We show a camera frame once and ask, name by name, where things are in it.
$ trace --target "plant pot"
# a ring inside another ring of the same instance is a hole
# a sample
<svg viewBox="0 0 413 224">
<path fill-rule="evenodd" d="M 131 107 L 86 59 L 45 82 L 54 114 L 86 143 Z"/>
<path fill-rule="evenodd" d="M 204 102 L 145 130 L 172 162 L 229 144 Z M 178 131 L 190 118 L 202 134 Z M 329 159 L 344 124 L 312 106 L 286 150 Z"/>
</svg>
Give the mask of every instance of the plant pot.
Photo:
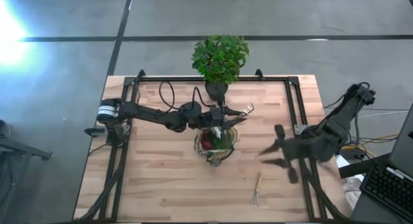
<svg viewBox="0 0 413 224">
<path fill-rule="evenodd" d="M 228 90 L 228 85 L 206 82 L 205 90 L 212 101 L 223 102 L 225 93 Z"/>
</svg>

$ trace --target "butcher block tabletop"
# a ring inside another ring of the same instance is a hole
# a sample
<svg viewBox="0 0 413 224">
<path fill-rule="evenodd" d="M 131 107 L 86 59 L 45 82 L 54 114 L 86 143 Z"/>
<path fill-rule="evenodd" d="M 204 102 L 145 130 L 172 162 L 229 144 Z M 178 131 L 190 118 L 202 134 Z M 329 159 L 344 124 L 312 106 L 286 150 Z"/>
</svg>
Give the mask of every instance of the butcher block tabletop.
<svg viewBox="0 0 413 224">
<path fill-rule="evenodd" d="M 316 78 L 313 75 L 297 77 L 308 122 L 310 125 L 318 124 L 324 117 L 324 110 Z M 124 78 L 109 76 L 103 99 L 121 97 Z M 139 82 L 140 105 L 168 110 L 159 97 L 159 84 Z M 191 101 L 194 87 L 200 89 L 206 104 L 214 103 L 205 92 L 204 82 L 171 84 L 176 95 L 175 107 Z M 172 103 L 170 87 L 164 85 L 162 93 L 165 100 Z M 294 87 L 292 93 L 297 119 L 300 120 Z M 188 128 L 175 133 L 163 125 L 133 120 L 117 221 L 308 220 L 301 182 L 292 185 L 285 170 L 260 162 L 260 159 L 281 157 L 282 153 L 257 157 L 260 151 L 273 144 L 275 124 L 284 125 L 286 137 L 293 136 L 285 84 L 277 81 L 237 82 L 229 86 L 225 97 L 231 109 L 244 110 L 253 103 L 255 111 L 246 121 L 235 126 L 238 132 L 235 151 L 219 167 L 211 167 L 194 151 L 197 130 Z M 105 136 L 95 137 L 90 150 L 105 144 L 105 141 Z M 74 218 L 86 213 L 100 195 L 109 155 L 110 147 L 103 147 L 88 157 Z M 293 166 L 299 172 L 297 162 Z M 338 209 L 348 215 L 335 158 L 328 166 L 330 170 L 318 166 L 321 186 Z M 263 180 L 257 206 L 251 200 L 259 172 L 262 172 Z M 108 215 L 113 205 L 114 190 L 109 197 Z M 314 191 L 312 197 L 317 215 Z"/>
</svg>

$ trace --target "keyboard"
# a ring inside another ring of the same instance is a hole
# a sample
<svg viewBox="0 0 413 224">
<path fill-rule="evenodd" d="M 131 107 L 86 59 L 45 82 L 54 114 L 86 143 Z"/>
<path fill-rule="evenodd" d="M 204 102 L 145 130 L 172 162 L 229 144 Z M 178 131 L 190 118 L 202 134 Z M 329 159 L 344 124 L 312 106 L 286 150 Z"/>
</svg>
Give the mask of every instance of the keyboard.
<svg viewBox="0 0 413 224">
<path fill-rule="evenodd" d="M 360 190 L 413 223 L 413 182 L 392 168 L 375 164 Z"/>
</svg>

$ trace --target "robotic arm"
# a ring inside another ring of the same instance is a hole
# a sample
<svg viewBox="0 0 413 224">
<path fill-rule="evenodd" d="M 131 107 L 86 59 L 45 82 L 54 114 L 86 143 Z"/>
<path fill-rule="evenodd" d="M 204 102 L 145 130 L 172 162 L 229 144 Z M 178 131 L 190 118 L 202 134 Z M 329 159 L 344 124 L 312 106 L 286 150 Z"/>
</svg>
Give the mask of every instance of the robotic arm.
<svg viewBox="0 0 413 224">
<path fill-rule="evenodd" d="M 295 138 L 284 139 L 283 126 L 276 125 L 277 139 L 260 155 L 276 152 L 281 148 L 284 159 L 263 162 L 293 170 L 290 162 L 294 159 L 315 158 L 319 162 L 330 160 L 347 142 L 351 121 L 357 118 L 357 113 L 363 106 L 373 104 L 375 94 L 376 92 L 370 90 L 370 85 L 366 82 L 350 86 L 342 96 L 343 100 L 338 107 L 333 109 L 318 125 L 307 127 Z M 295 172 L 288 174 L 290 181 L 296 183 L 296 179 L 291 178 Z"/>
<path fill-rule="evenodd" d="M 191 101 L 181 105 L 177 111 L 163 112 L 154 108 L 138 105 L 134 102 L 122 102 L 121 99 L 105 99 L 101 102 L 97 120 L 106 126 L 108 130 L 107 142 L 112 145 L 122 144 L 124 130 L 121 123 L 129 118 L 136 118 L 152 123 L 164 125 L 174 132 L 183 132 L 186 127 L 191 129 L 203 129 L 221 127 L 228 130 L 234 125 L 246 120 L 246 116 L 253 111 L 236 111 L 227 106 L 209 106 L 208 112 L 201 111 L 201 105 L 197 101 Z M 236 116 L 226 120 L 225 116 Z M 225 138 L 225 132 L 221 132 L 221 139 Z"/>
</svg>

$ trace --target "gray floor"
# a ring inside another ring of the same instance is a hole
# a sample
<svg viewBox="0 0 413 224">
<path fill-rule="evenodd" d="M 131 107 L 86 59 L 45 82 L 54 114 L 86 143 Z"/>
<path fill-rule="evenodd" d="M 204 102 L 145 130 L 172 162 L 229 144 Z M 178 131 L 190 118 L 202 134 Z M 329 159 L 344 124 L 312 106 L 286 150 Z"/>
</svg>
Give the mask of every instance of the gray floor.
<svg viewBox="0 0 413 224">
<path fill-rule="evenodd" d="M 46 37 L 116 36 L 126 0 L 0 1 L 25 36 Z M 0 6 L 0 15 L 4 10 Z M 413 34 L 412 15 L 408 0 L 133 0 L 125 35 Z M 6 31 L 3 25 L 0 33 Z M 369 115 L 408 110 L 413 102 L 413 41 L 249 44 L 242 74 L 257 68 L 265 74 L 315 74 L 325 105 L 350 84 L 368 81 L 378 94 L 370 110 L 360 112 L 367 116 L 359 121 L 363 137 L 398 133 L 405 114 Z M 141 68 L 149 75 L 196 74 L 190 66 L 193 45 L 123 43 L 115 75 L 136 75 Z M 0 119 L 10 124 L 12 137 L 53 151 L 50 161 L 32 161 L 8 222 L 68 221 L 90 143 L 83 130 L 94 124 L 114 43 L 6 46 L 0 52 L 21 59 L 0 63 Z M 378 155 L 391 148 L 368 147 Z"/>
</svg>

